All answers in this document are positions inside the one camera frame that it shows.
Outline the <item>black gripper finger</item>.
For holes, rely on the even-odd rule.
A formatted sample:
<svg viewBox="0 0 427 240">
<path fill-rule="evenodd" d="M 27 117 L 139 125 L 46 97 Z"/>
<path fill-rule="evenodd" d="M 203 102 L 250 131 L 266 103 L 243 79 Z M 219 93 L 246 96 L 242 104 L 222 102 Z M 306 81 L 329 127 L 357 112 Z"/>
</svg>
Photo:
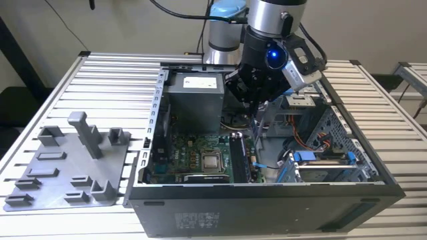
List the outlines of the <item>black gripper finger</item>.
<svg viewBox="0 0 427 240">
<path fill-rule="evenodd" d="M 253 111 L 257 112 L 266 101 L 273 102 L 290 87 L 282 72 L 263 72 L 257 80 Z"/>
<path fill-rule="evenodd" d="M 239 65 L 235 71 L 225 74 L 225 84 L 237 100 L 246 106 L 249 113 L 255 111 L 257 102 L 257 89 L 253 86 L 251 70 L 253 68 L 246 65 Z"/>
</svg>

